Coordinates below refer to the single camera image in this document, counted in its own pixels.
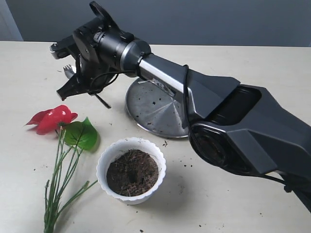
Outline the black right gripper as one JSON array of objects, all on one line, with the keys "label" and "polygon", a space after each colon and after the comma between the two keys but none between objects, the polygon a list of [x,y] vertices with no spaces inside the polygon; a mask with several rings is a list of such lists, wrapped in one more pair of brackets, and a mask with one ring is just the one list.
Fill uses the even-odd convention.
[{"label": "black right gripper", "polygon": [[50,45],[50,53],[54,59],[72,56],[76,60],[77,73],[56,91],[61,101],[88,93],[90,87],[84,80],[94,80],[102,71],[97,53],[98,43],[94,41],[97,32],[98,25],[84,25],[76,29],[73,36]]}]

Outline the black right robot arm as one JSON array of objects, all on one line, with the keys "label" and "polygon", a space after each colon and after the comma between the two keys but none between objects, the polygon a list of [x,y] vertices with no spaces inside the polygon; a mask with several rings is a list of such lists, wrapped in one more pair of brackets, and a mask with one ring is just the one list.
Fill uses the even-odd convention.
[{"label": "black right robot arm", "polygon": [[263,87],[208,76],[154,55],[131,33],[82,26],[50,46],[55,59],[72,56],[76,73],[61,99],[101,92],[115,74],[155,80],[183,105],[183,126],[204,161],[235,175],[280,175],[284,190],[311,206],[311,128]]}]

